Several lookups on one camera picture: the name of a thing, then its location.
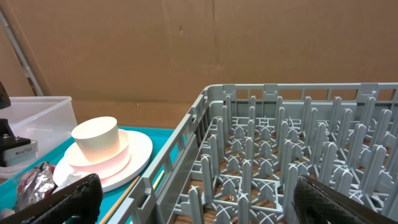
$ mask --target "clear plastic bin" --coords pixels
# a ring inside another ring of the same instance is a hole
[[[34,159],[0,167],[0,178],[10,179],[46,153],[70,138],[77,126],[69,96],[10,97],[11,106],[0,110],[16,136],[38,141]]]

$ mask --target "brown cardboard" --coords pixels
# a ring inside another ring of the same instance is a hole
[[[398,1],[0,0],[48,95],[193,101],[214,83],[398,82]]]
[[[0,23],[0,69],[0,81],[9,96],[34,95],[2,23]]]
[[[73,100],[73,112],[80,124],[100,116],[112,116],[119,126],[175,128],[191,103],[117,102]]]

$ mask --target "plastic container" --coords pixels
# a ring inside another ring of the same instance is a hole
[[[109,223],[297,223],[301,174],[398,221],[397,100],[398,83],[208,86]]]
[[[0,110],[15,136],[36,140],[39,150],[33,159],[0,167],[0,178],[10,179],[70,138],[77,126],[69,96],[10,97],[11,106]]]

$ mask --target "white bowl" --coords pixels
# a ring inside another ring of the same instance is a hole
[[[76,171],[98,174],[100,179],[110,177],[123,169],[129,162],[129,135],[125,130],[119,129],[120,147],[118,152],[109,159],[101,162],[91,162],[76,143],[73,143],[65,152],[68,164]]]

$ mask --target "black device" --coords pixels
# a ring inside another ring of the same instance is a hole
[[[4,109],[11,106],[10,97],[4,87],[4,85],[0,82],[0,109]]]
[[[298,177],[293,206],[300,224],[398,224],[307,175]]]
[[[0,167],[6,167],[6,161],[4,160],[4,152],[6,150],[14,149],[19,146],[25,146],[31,143],[30,139],[21,138],[14,135],[8,120],[0,118]]]
[[[49,197],[0,220],[0,224],[95,223],[103,199],[100,177],[90,174]]]

